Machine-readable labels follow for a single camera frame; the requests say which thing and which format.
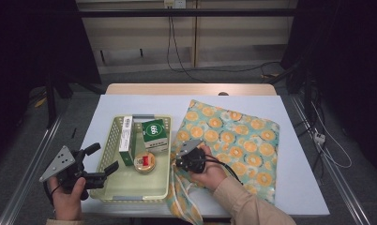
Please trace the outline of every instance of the person's left hand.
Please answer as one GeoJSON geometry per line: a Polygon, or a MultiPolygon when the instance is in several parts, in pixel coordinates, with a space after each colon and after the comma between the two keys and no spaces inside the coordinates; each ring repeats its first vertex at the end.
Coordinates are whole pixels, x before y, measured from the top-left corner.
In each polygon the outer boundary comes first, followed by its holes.
{"type": "Polygon", "coordinates": [[[82,220],[83,212],[81,209],[81,194],[85,187],[86,180],[81,177],[77,180],[71,193],[68,194],[63,190],[63,187],[58,187],[59,182],[56,177],[49,179],[49,186],[51,191],[55,188],[53,197],[53,206],[57,220],[82,220]]]}

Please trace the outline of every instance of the power strip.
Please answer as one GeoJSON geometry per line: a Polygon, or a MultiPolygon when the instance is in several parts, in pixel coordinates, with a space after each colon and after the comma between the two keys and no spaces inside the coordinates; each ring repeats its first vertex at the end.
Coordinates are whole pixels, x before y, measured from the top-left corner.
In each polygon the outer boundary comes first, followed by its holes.
{"type": "Polygon", "coordinates": [[[186,8],[186,0],[164,0],[165,8],[186,8]]]}
{"type": "Polygon", "coordinates": [[[164,0],[165,8],[174,8],[174,0],[164,0]]]}
{"type": "Polygon", "coordinates": [[[325,135],[319,132],[314,133],[313,140],[319,144],[323,144],[325,142],[325,135]]]}

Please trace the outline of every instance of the sleeve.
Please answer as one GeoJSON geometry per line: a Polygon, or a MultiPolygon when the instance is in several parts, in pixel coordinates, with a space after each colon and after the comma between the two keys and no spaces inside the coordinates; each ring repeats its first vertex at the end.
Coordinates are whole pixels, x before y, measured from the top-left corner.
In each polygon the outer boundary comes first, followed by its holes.
{"type": "Polygon", "coordinates": [[[46,221],[46,225],[83,225],[83,220],[64,221],[48,218],[48,220],[46,221]]]}
{"type": "Polygon", "coordinates": [[[232,215],[232,224],[295,224],[290,216],[276,206],[247,192],[232,176],[220,183],[213,196],[232,215]]]}

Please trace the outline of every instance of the metal rail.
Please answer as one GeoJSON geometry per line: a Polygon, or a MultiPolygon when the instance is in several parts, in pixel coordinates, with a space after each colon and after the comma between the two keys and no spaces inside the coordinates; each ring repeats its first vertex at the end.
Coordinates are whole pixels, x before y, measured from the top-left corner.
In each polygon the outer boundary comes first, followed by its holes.
{"type": "MultiPolygon", "coordinates": [[[[310,138],[312,139],[313,135],[309,129],[309,123],[307,122],[306,115],[303,111],[304,105],[298,97],[291,97],[291,100],[294,104],[294,106],[297,109],[297,112],[300,116],[300,118],[304,121],[305,127],[309,131],[310,138]]],[[[333,162],[331,162],[324,153],[321,152],[321,146],[319,144],[316,144],[317,151],[319,154],[321,154],[321,159],[325,165],[325,167],[328,169],[332,180],[335,183],[335,186],[337,187],[340,196],[346,203],[347,208],[349,209],[349,212],[352,214],[353,219],[355,221],[355,224],[358,225],[370,225],[370,220],[367,217],[367,214],[364,210],[364,208],[361,205],[361,202],[357,199],[354,192],[350,188],[349,184],[347,183],[346,179],[344,178],[343,174],[341,173],[339,167],[335,165],[333,162]]],[[[324,150],[329,156],[331,157],[329,151],[327,148],[324,150]]]]}
{"type": "Polygon", "coordinates": [[[4,212],[0,217],[0,225],[13,224],[16,217],[18,216],[20,209],[23,206],[24,200],[30,190],[30,187],[33,184],[33,181],[38,180],[38,178],[34,176],[36,175],[36,171],[38,170],[48,152],[53,137],[59,128],[60,122],[66,112],[66,109],[67,105],[62,108],[53,125],[45,131],[37,152],[34,154],[33,159],[31,160],[27,170],[24,173],[24,176],[20,180],[19,185],[13,192],[12,197],[10,198],[6,208],[4,209],[4,212]]]}
{"type": "Polygon", "coordinates": [[[322,9],[297,8],[171,8],[171,9],[81,9],[72,10],[30,10],[29,14],[47,17],[289,17],[297,15],[320,16],[327,13],[322,9]]]}

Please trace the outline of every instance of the green box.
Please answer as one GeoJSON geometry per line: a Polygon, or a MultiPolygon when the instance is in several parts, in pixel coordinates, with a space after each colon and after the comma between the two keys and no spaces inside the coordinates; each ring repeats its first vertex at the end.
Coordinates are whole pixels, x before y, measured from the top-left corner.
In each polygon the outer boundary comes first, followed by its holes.
{"type": "Polygon", "coordinates": [[[142,123],[145,148],[151,153],[168,150],[168,137],[162,119],[142,123]]]}
{"type": "Polygon", "coordinates": [[[119,142],[119,154],[126,166],[133,166],[135,158],[135,133],[133,116],[124,116],[121,124],[121,136],[119,142]]]}

